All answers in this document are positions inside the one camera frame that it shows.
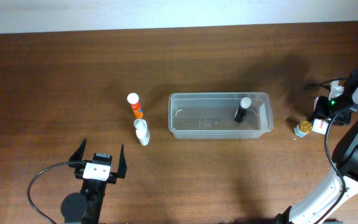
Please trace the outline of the orange tablet tube white cap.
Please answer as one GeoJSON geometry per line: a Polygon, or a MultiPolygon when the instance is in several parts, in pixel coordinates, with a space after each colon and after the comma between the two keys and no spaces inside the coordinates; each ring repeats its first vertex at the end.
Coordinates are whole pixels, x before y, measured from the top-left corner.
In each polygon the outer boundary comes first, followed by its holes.
{"type": "Polygon", "coordinates": [[[130,104],[134,115],[137,119],[141,119],[143,117],[142,108],[140,105],[140,98],[137,93],[130,93],[127,96],[127,102],[130,104]]]}

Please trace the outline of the small jar gold lid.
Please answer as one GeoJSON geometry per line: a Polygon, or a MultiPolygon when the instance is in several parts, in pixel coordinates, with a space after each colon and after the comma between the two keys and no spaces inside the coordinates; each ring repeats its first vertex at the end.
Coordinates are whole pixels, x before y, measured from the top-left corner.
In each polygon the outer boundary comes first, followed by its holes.
{"type": "Polygon", "coordinates": [[[303,138],[309,134],[313,129],[313,125],[309,121],[300,122],[295,128],[294,132],[297,136],[303,138]]]}

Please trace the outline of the dark bottle white cap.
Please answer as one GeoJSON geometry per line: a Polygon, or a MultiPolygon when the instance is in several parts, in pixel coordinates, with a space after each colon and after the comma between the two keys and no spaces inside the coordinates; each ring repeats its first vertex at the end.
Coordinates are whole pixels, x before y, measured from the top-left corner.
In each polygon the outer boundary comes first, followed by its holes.
{"type": "Polygon", "coordinates": [[[242,123],[244,118],[247,115],[247,112],[252,104],[252,101],[250,98],[245,97],[241,99],[241,102],[237,108],[237,111],[235,113],[234,121],[237,123],[242,123]]]}

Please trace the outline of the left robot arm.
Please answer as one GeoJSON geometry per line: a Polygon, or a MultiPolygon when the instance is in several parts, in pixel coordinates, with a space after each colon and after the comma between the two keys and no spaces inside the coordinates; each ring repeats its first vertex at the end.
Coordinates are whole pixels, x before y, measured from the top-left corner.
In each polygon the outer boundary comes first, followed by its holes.
{"type": "Polygon", "coordinates": [[[126,176],[127,164],[124,148],[121,148],[117,172],[111,171],[112,156],[95,153],[92,160],[84,160],[86,140],[69,158],[76,179],[83,181],[81,190],[66,196],[61,204],[65,223],[98,224],[106,186],[115,184],[126,176]]]}

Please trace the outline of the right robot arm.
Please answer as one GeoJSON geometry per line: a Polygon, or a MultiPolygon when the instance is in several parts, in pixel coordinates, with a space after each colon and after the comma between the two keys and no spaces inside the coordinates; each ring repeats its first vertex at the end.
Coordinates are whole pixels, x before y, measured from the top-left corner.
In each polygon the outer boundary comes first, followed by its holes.
{"type": "MultiPolygon", "coordinates": [[[[353,112],[358,113],[358,68],[344,78],[322,83],[328,96],[314,101],[311,130],[329,139],[332,126],[348,125],[353,112]]],[[[333,151],[324,149],[331,165],[324,180],[300,203],[279,213],[273,223],[326,223],[344,202],[358,194],[358,120],[338,142],[333,151]]]]}

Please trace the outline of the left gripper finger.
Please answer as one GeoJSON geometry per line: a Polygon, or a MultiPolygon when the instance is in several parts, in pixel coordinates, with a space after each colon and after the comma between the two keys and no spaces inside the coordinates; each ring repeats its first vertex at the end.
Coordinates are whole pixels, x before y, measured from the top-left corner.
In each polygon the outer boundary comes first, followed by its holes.
{"type": "Polygon", "coordinates": [[[84,154],[84,151],[85,151],[85,147],[86,147],[86,138],[84,138],[84,140],[82,141],[82,143],[80,144],[78,149],[71,155],[71,157],[69,158],[68,161],[69,162],[82,161],[83,154],[84,154]]]}
{"type": "Polygon", "coordinates": [[[124,155],[124,145],[121,146],[120,156],[119,156],[119,164],[117,169],[117,178],[124,179],[127,172],[127,164],[126,158],[124,155]]]}

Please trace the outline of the white bottle clear cap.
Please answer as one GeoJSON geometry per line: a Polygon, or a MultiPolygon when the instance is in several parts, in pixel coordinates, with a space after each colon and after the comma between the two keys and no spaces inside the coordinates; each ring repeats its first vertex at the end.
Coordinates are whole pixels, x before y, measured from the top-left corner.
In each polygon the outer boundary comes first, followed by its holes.
{"type": "Polygon", "coordinates": [[[147,122],[144,119],[136,119],[134,121],[135,133],[142,146],[146,146],[150,142],[150,131],[147,122]]]}

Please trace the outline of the white medicine box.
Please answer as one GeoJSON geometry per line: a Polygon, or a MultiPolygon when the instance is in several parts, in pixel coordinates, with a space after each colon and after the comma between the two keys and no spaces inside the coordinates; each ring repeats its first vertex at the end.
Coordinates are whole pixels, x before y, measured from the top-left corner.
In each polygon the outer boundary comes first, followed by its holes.
{"type": "Polygon", "coordinates": [[[319,134],[326,134],[329,116],[328,98],[326,96],[319,96],[315,98],[313,104],[313,113],[311,116],[312,132],[319,134]]]}

